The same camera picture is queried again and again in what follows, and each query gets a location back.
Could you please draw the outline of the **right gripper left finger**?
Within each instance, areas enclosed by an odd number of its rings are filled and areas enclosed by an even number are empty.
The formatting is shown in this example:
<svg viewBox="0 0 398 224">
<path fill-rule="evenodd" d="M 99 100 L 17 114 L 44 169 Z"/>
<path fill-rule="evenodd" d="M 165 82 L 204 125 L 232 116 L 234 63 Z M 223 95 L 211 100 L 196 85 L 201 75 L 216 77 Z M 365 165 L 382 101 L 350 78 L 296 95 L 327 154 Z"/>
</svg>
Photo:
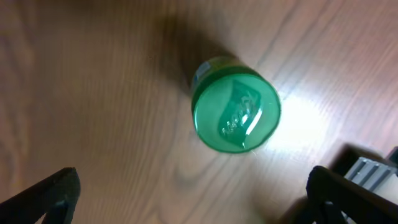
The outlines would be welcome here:
<svg viewBox="0 0 398 224">
<path fill-rule="evenodd" d="M 66 167 L 1 203 L 1 223 L 71 223 L 80 179 Z"/>
</svg>

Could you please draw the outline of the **green lid jar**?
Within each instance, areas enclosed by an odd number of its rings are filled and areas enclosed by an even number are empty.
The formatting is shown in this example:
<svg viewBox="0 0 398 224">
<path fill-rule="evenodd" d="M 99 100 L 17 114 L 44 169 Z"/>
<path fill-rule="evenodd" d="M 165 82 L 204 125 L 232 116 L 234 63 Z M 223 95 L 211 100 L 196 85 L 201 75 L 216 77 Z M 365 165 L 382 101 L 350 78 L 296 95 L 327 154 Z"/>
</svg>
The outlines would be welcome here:
<svg viewBox="0 0 398 224">
<path fill-rule="evenodd" d="M 251 151 L 277 129 L 281 103 L 276 89 L 234 57 L 203 62 L 192 80 L 191 111 L 198 137 L 230 154 Z"/>
</svg>

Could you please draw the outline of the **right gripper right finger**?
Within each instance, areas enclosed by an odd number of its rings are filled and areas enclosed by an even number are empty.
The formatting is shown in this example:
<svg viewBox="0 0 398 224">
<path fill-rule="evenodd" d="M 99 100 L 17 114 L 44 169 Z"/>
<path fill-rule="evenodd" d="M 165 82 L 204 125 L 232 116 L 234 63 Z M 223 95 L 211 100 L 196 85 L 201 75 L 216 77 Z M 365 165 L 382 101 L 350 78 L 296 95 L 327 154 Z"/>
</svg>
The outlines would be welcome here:
<svg viewBox="0 0 398 224">
<path fill-rule="evenodd" d="M 346 223 L 397 223 L 397 205 L 344 179 L 329 169 L 316 166 L 306 186 L 312 221 Z"/>
</svg>

